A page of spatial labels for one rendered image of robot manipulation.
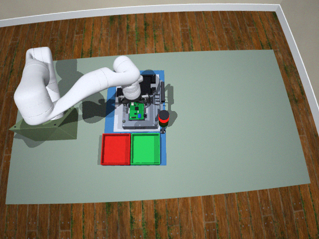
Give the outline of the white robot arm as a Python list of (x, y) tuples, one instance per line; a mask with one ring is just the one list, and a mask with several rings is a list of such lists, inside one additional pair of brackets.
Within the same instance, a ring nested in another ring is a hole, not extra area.
[(49, 47), (28, 49), (25, 60), (14, 101), (29, 125), (59, 119), (64, 116), (64, 111), (110, 87), (122, 86), (123, 94), (129, 100), (141, 94), (139, 83), (143, 81), (143, 76), (127, 56), (115, 59), (114, 72), (103, 67), (83, 75), (63, 97), (60, 97)]

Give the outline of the red bin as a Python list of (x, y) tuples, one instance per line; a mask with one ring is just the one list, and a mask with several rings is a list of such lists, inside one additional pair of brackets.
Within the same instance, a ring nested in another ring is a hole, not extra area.
[(131, 134), (105, 133), (102, 136), (103, 165), (131, 165)]

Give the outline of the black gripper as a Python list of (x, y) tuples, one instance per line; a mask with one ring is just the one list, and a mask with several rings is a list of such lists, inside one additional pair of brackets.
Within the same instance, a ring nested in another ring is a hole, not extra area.
[(127, 99), (125, 96), (122, 96), (121, 94), (118, 94), (118, 102), (119, 104), (123, 104), (125, 107), (127, 107), (128, 103), (134, 103), (134, 102), (138, 102), (140, 104), (144, 104), (144, 107), (147, 106), (147, 103), (150, 104), (150, 97), (149, 94), (146, 95), (142, 95), (140, 94), (140, 96), (134, 100), (129, 100)]

